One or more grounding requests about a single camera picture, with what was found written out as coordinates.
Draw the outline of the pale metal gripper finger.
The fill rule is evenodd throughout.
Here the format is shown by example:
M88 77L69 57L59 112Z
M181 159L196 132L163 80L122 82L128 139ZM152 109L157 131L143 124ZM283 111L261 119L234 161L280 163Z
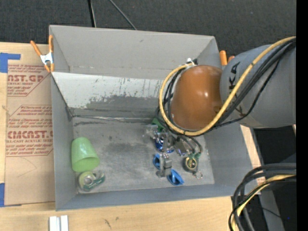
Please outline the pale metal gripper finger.
M157 172L158 177L167 177L171 174L172 160L168 153L162 153L159 157L159 170Z
M159 132L155 138L155 146L158 152L164 152L168 149L168 140L169 133L168 132Z

